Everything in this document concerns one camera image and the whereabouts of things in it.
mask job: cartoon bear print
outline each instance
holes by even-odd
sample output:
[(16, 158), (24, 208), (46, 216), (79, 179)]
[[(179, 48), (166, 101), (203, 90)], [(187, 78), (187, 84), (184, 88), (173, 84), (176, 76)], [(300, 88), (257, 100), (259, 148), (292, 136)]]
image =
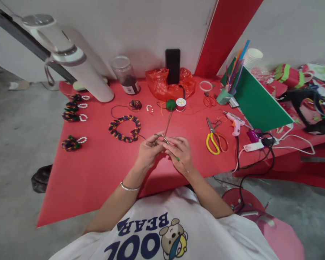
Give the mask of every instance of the cartoon bear print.
[(187, 251), (188, 234), (179, 224), (178, 218), (171, 221), (171, 226), (162, 228), (159, 234), (162, 236), (161, 246), (166, 260), (181, 257)]

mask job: black phone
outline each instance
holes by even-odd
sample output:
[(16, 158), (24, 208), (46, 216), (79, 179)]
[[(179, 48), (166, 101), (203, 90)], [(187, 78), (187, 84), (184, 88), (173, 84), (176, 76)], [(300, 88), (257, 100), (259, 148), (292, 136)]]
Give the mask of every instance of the black phone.
[(169, 69), (167, 76), (167, 84), (179, 84), (179, 65), (181, 62), (180, 49), (167, 49), (166, 55), (166, 68)]

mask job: glass jar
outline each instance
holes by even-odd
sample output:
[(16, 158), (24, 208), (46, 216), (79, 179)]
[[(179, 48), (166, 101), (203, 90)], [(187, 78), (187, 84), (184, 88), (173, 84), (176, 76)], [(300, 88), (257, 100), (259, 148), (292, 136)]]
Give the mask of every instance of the glass jar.
[(110, 65), (125, 93), (128, 95), (138, 94), (140, 85), (138, 84), (129, 58), (126, 56), (117, 56), (110, 61)]

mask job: pencil holder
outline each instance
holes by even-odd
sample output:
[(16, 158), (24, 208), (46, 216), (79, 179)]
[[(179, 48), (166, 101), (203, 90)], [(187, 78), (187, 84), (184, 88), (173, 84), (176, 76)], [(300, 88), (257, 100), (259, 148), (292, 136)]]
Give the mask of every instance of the pencil holder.
[(226, 105), (229, 100), (236, 94), (236, 91), (234, 91), (233, 94), (230, 94), (226, 91), (225, 88), (223, 88), (219, 94), (219, 96), (217, 97), (217, 102), (220, 105)]

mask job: power strip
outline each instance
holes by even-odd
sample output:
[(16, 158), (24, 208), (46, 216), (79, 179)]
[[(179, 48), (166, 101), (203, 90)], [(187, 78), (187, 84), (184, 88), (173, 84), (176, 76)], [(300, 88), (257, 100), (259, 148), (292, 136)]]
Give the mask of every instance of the power strip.
[[(276, 137), (273, 137), (273, 138), (275, 140), (273, 146), (279, 144), (279, 140)], [(246, 144), (246, 145), (243, 146), (243, 148), (244, 148), (244, 150), (246, 152), (251, 152), (251, 151), (256, 151), (256, 150), (259, 150), (259, 149), (263, 149), (264, 145), (263, 145), (263, 143), (261, 141), (259, 141), (259, 142), (256, 142), (256, 143)]]

